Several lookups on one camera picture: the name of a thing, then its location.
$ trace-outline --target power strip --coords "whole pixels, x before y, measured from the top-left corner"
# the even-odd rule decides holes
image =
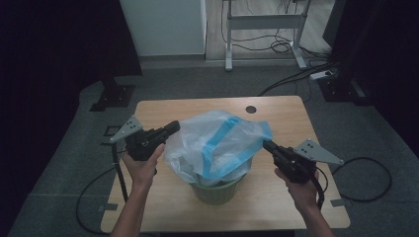
[[[313,74],[310,75],[310,80],[325,79],[325,78],[330,77],[332,75],[333,75],[333,73],[329,70],[322,71],[322,72],[317,72],[317,73],[313,73]]]

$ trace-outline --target person's right hand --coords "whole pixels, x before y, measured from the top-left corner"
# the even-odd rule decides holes
[[[292,183],[278,168],[275,169],[275,174],[286,182],[289,193],[293,197],[295,207],[299,212],[307,211],[313,207],[318,208],[316,202],[317,190],[313,182],[308,181],[305,184]],[[315,173],[315,178],[318,179],[318,172]]]

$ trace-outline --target hand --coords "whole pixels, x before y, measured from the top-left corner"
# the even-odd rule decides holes
[[[294,205],[299,212],[307,211],[312,207],[318,208],[316,202],[317,189],[313,182],[308,181],[305,184],[292,183],[278,168],[275,169],[275,174],[286,182],[286,186],[293,197]]]
[[[147,161],[134,161],[127,152],[124,153],[123,160],[132,178],[132,191],[136,189],[150,189],[153,183],[157,159],[163,151],[164,144],[160,144]]]

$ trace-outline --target metal stand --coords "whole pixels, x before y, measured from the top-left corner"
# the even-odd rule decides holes
[[[266,16],[232,16],[231,0],[228,1],[227,12],[227,43],[225,46],[225,70],[231,71],[232,52],[231,52],[231,31],[233,30],[261,30],[261,29],[295,29],[295,39],[290,42],[296,63],[300,69],[307,68],[299,49],[299,41],[301,39],[302,30],[304,29],[305,20],[311,0],[307,0],[301,15],[298,14],[280,14]]]

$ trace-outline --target black curtain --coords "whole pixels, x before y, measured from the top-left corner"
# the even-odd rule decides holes
[[[70,125],[80,91],[140,75],[117,0],[0,3],[1,230],[4,236]]]

